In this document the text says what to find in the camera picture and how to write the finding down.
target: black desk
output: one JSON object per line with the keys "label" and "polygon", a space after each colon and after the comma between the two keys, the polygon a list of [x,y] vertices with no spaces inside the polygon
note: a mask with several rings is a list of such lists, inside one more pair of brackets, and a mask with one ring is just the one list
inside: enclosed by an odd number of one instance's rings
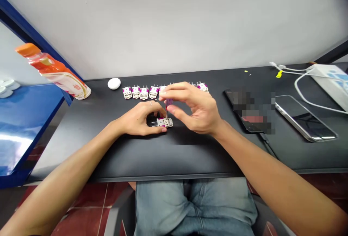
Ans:
{"label": "black desk", "polygon": [[[342,69],[348,63],[340,63]],[[307,65],[291,66],[297,69]],[[283,74],[275,78],[277,70],[271,67],[226,69],[179,74],[136,76],[121,78],[122,86],[168,84],[169,82],[206,82],[216,99],[220,115],[250,141],[266,150],[255,134],[243,132],[231,111],[223,91],[244,87],[245,90],[289,94],[301,101],[294,88],[296,75]],[[73,152],[91,140],[111,120],[132,108],[139,99],[125,100],[122,87],[110,90],[108,80],[87,81],[92,89],[89,98],[74,100],[58,126],[28,182],[43,180],[55,167]],[[340,109],[311,77],[303,78],[299,87],[304,96],[314,103]],[[348,171],[348,116],[303,104],[339,135],[336,141],[307,142],[278,113],[272,123],[275,134],[268,138],[277,157],[298,173]],[[182,106],[187,113],[189,108]],[[233,177],[243,175],[233,159],[211,137],[189,131],[173,117],[174,127],[166,134],[149,137],[122,136],[113,144],[94,171],[91,181],[140,181],[158,179],[188,179]]]}

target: white power strip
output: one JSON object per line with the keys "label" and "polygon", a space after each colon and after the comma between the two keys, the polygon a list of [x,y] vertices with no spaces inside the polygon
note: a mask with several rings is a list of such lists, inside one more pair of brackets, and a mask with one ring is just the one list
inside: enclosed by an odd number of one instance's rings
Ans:
{"label": "white power strip", "polygon": [[348,94],[342,88],[344,87],[348,90],[348,75],[342,69],[334,65],[315,64],[309,67],[307,71],[309,70],[311,70],[310,75],[337,78],[345,82],[345,84],[343,84],[343,82],[339,80],[312,76],[328,95],[331,96],[344,111],[348,112]]}

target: forearm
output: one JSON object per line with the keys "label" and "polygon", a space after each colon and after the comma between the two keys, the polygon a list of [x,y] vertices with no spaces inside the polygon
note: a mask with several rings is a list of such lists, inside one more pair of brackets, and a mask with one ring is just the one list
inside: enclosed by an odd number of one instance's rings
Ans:
{"label": "forearm", "polygon": [[110,123],[50,173],[15,212],[0,235],[50,235],[104,154],[121,135],[118,128],[117,122]]}
{"label": "forearm", "polygon": [[343,235],[347,231],[346,213],[226,122],[221,124],[214,137],[261,198],[297,235]]}

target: pixelated blurred area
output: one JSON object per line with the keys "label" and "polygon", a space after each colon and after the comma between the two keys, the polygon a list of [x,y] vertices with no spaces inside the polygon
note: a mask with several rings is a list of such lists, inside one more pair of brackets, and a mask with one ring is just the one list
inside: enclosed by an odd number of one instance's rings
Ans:
{"label": "pixelated blurred area", "polygon": [[272,118],[276,109],[276,93],[264,90],[233,91],[233,111],[265,134],[274,134]]}

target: hand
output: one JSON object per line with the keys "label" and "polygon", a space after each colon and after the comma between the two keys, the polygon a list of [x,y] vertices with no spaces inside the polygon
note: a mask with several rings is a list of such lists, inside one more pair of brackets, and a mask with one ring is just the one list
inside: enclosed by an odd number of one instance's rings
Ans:
{"label": "hand", "polygon": [[148,134],[163,133],[167,131],[165,127],[149,127],[146,124],[146,117],[154,112],[157,116],[157,112],[161,117],[165,117],[166,111],[158,102],[147,101],[140,102],[123,116],[116,120],[117,125],[122,127],[122,133],[130,135],[145,136]]}
{"label": "hand", "polygon": [[201,91],[193,85],[182,82],[172,84],[159,93],[159,100],[173,99],[185,102],[192,111],[187,115],[175,105],[169,105],[167,110],[182,121],[188,129],[199,134],[214,134],[223,122],[216,106],[215,99],[207,92]]}

